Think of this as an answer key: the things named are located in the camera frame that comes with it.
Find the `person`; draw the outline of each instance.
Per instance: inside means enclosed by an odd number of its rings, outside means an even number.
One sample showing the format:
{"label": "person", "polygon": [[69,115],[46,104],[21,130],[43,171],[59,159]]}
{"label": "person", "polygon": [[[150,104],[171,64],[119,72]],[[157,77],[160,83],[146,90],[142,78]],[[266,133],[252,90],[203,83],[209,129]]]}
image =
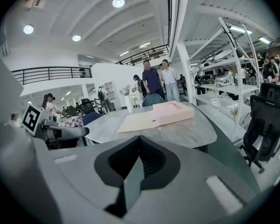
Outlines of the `person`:
{"label": "person", "polygon": [[148,94],[159,94],[165,100],[160,76],[155,68],[150,67],[149,60],[143,62],[144,71],[142,73],[143,85]]}
{"label": "person", "polygon": [[162,61],[162,66],[164,67],[162,77],[166,86],[167,99],[168,101],[175,100],[180,102],[179,91],[176,83],[177,73],[174,68],[168,66],[168,60],[166,59]]}
{"label": "person", "polygon": [[22,127],[21,119],[20,119],[18,114],[12,113],[12,115],[11,115],[11,123],[16,128],[21,128]]}
{"label": "person", "polygon": [[102,107],[105,109],[106,113],[108,113],[108,111],[109,112],[111,111],[110,101],[109,101],[107,95],[108,95],[108,91],[105,88],[103,88],[102,86],[100,86],[98,88],[98,98],[101,102]]}
{"label": "person", "polygon": [[[201,72],[198,72],[197,75],[195,76],[195,83],[199,84],[199,79],[201,78]],[[197,87],[197,95],[200,94],[205,94],[205,89],[202,87]]]}
{"label": "person", "polygon": [[43,102],[42,102],[42,110],[44,110],[48,115],[53,115],[53,111],[56,114],[63,114],[66,116],[66,112],[57,110],[52,101],[55,99],[53,97],[52,93],[48,93],[47,95],[44,95]]}
{"label": "person", "polygon": [[262,58],[264,59],[264,64],[262,68],[263,79],[269,83],[276,84],[277,82],[279,82],[279,74],[276,66],[271,63],[269,56],[266,52],[262,53]]}
{"label": "person", "polygon": [[[159,65],[159,67],[161,69],[161,73],[160,73],[161,81],[163,81],[162,71],[164,70],[164,67],[162,66],[162,63]],[[167,93],[165,83],[162,82],[162,86],[164,87],[164,90]]]}
{"label": "person", "polygon": [[242,65],[242,69],[241,69],[241,77],[243,80],[243,84],[247,84],[246,83],[246,70],[244,69],[243,65]]}
{"label": "person", "polygon": [[136,94],[137,102],[139,106],[142,107],[143,92],[142,92],[141,83],[143,84],[143,82],[138,75],[134,75],[133,79],[134,79],[134,84],[133,84],[132,92]]}

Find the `black office chair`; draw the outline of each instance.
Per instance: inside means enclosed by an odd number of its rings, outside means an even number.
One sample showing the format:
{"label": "black office chair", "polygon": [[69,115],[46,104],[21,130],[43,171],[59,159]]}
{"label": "black office chair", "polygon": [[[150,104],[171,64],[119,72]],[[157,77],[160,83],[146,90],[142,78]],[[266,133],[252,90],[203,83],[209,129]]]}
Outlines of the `black office chair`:
{"label": "black office chair", "polygon": [[90,114],[91,112],[95,112],[92,102],[89,99],[81,99],[81,109],[84,114]]}
{"label": "black office chair", "polygon": [[67,113],[67,115],[77,116],[76,109],[72,105],[70,105],[66,108],[66,113]]}
{"label": "black office chair", "polygon": [[159,94],[150,94],[145,96],[142,106],[152,106],[159,103],[164,103],[162,97]]}
{"label": "black office chair", "polygon": [[269,161],[280,148],[280,86],[263,83],[258,96],[250,97],[251,122],[244,135],[243,148],[249,167],[259,161]]}

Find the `white pillar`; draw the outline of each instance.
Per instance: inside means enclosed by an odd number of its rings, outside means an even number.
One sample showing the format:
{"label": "white pillar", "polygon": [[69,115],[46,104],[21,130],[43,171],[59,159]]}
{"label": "white pillar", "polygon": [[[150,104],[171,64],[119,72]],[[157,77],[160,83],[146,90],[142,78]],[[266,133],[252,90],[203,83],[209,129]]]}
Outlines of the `white pillar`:
{"label": "white pillar", "polygon": [[189,71],[189,65],[190,65],[190,63],[188,63],[189,55],[184,42],[177,43],[176,47],[182,62],[184,73],[186,74],[185,77],[186,77],[186,84],[187,84],[188,100],[190,104],[193,104],[193,102],[195,102],[195,100],[193,99],[193,96],[195,95],[195,87],[194,87],[194,79],[190,75],[190,71]]}
{"label": "white pillar", "polygon": [[89,99],[89,95],[87,92],[86,84],[82,84],[82,91],[85,99]]}

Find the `navy shirt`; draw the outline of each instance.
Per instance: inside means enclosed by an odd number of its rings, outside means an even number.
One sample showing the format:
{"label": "navy shirt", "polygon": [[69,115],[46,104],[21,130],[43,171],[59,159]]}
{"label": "navy shirt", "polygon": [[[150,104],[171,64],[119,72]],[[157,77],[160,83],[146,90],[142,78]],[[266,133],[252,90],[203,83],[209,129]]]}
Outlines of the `navy shirt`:
{"label": "navy shirt", "polygon": [[162,88],[159,80],[159,74],[154,68],[151,68],[151,70],[143,71],[142,80],[143,82],[147,81],[147,86],[151,92]]}

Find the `white table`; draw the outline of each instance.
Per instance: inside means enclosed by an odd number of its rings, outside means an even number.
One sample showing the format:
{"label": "white table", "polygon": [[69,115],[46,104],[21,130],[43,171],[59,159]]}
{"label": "white table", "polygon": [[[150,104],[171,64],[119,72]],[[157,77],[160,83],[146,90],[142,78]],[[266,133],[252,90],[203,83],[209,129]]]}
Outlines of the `white table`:
{"label": "white table", "polygon": [[[156,140],[166,140],[190,148],[215,142],[217,134],[203,113],[188,102],[183,102],[183,104],[194,108],[194,118],[152,129],[117,133],[126,116],[131,113],[128,110],[113,111],[85,125],[90,130],[86,138],[98,143],[105,143],[122,138],[131,138],[135,135],[145,135]],[[152,109],[152,106],[134,108],[132,114]]]}

